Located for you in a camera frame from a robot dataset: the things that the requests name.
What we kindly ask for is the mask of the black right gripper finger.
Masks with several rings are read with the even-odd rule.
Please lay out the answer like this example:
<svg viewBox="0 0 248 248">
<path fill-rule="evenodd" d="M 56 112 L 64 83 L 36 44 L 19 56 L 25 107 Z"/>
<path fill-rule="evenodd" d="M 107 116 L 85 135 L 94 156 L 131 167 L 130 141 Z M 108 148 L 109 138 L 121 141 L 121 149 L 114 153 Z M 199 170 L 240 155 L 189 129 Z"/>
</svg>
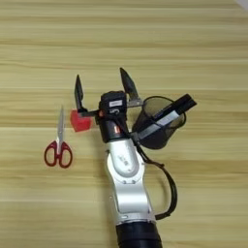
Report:
<svg viewBox="0 0 248 248">
<path fill-rule="evenodd" d="M 143 101 L 138 94 L 135 83 L 123 68 L 120 69 L 120 75 L 124 90 L 126 94 L 129 96 L 128 107 L 129 108 L 141 107 Z"/>
<path fill-rule="evenodd" d="M 77 78 L 76 78 L 75 100 L 76 100 L 76 106 L 77 106 L 77 113 L 81 117 L 95 117 L 97 115 L 98 111 L 96 111 L 96 110 L 89 111 L 82 104 L 83 91 L 82 91 L 82 86 L 81 86 L 81 81 L 80 81 L 80 77 L 79 76 L 77 76 Z"/>
</svg>

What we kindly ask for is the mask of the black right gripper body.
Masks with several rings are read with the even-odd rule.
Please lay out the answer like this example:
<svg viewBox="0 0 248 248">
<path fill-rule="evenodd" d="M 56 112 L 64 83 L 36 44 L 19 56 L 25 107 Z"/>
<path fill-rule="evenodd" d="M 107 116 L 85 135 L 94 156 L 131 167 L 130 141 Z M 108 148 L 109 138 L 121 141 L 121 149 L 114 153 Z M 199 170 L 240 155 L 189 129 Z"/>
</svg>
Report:
<svg viewBox="0 0 248 248">
<path fill-rule="evenodd" d="M 128 139 L 130 135 L 126 121 L 126 113 L 104 113 L 100 110 L 96 117 L 96 123 L 100 127 L 103 142 Z"/>
</svg>

